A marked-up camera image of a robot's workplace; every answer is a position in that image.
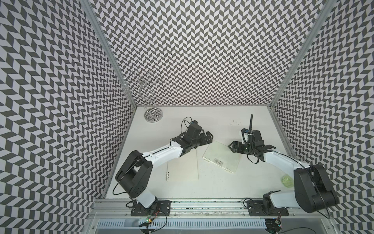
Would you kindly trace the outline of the small white spiral notebook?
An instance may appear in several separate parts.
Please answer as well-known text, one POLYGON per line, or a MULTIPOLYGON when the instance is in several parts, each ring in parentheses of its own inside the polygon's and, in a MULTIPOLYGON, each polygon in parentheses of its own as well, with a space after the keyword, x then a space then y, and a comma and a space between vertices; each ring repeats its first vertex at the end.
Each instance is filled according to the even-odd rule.
POLYGON ((241 156, 237 153, 233 153, 228 146, 214 141, 209 144, 203 154, 203 159, 221 167, 231 174, 234 174, 239 166, 241 156))

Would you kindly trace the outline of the large white spiral notebook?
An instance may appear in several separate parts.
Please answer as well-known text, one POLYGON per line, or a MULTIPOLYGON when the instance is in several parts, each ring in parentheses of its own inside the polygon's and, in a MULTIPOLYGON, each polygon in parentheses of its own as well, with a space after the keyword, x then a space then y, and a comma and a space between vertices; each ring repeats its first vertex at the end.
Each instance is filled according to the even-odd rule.
POLYGON ((195 150, 168 162, 166 175, 168 182, 191 182, 198 179, 198 161, 195 150))

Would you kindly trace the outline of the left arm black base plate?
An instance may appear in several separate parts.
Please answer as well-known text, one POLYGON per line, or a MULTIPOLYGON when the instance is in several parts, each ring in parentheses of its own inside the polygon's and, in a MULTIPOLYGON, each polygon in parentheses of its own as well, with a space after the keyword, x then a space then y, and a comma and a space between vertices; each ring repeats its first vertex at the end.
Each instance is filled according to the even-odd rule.
POLYGON ((169 216, 170 209, 170 200, 156 200, 149 208, 145 208, 140 202, 134 201, 131 207, 131 216, 154 216, 156 213, 169 216))

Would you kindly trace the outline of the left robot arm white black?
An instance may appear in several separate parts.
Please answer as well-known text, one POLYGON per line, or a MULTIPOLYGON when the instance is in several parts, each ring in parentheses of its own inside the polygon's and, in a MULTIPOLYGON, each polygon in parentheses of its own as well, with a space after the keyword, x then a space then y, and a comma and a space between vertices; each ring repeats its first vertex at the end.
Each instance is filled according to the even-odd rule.
POLYGON ((132 151, 115 176, 116 185, 121 186, 143 208, 149 209, 157 201, 148 189, 152 170, 180 158, 192 149, 211 144, 213 138, 213 134, 203 130, 197 121, 191 121, 187 130, 171 138, 168 145, 145 153, 132 151))

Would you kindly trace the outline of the aluminium front rail frame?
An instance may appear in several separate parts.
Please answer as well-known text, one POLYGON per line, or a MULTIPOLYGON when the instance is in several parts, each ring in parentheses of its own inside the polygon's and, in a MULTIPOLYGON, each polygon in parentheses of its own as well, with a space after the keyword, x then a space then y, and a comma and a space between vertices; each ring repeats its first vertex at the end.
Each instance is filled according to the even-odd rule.
MULTIPOLYGON (((264 233, 265 219, 277 216, 250 216, 246 200, 258 199, 162 199, 171 201, 170 215, 162 233, 264 233)), ((82 232, 84 234, 125 233, 142 234, 139 225, 147 216, 131 216, 133 200, 101 199, 93 204, 82 232)), ((285 230, 309 227, 317 234, 337 234, 339 229, 324 212, 308 214, 301 209, 288 208, 282 216, 285 230)), ((159 214, 150 229, 160 228, 165 217, 159 214)))

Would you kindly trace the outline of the green round object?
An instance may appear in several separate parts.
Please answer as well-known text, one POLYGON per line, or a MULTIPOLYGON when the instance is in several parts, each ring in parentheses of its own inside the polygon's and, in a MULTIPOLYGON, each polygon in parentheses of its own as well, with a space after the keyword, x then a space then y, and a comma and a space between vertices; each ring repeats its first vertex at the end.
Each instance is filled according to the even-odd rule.
POLYGON ((284 175, 281 178, 281 182, 284 187, 286 188, 293 188, 294 187, 294 179, 289 175, 284 175))

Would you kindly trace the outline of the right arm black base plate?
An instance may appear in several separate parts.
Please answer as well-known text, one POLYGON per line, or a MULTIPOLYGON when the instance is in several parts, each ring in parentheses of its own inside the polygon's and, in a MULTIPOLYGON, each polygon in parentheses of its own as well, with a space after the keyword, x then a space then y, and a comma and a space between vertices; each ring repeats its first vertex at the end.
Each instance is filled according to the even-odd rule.
POLYGON ((276 208, 262 200, 246 200, 250 216, 289 216, 287 208, 276 208))

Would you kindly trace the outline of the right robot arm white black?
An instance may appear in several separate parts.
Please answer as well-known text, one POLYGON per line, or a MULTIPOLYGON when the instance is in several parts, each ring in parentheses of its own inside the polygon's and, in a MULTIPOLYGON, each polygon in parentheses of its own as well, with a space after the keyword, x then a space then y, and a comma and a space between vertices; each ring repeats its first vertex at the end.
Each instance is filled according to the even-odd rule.
POLYGON ((266 145, 258 130, 241 130, 242 140, 233 141, 228 147, 238 154, 254 156, 258 161, 271 164, 290 176, 294 182, 292 191, 273 191, 264 194, 263 211, 281 208, 299 208, 307 213, 336 206, 340 203, 333 183, 320 165, 309 165, 277 151, 273 145, 266 145))

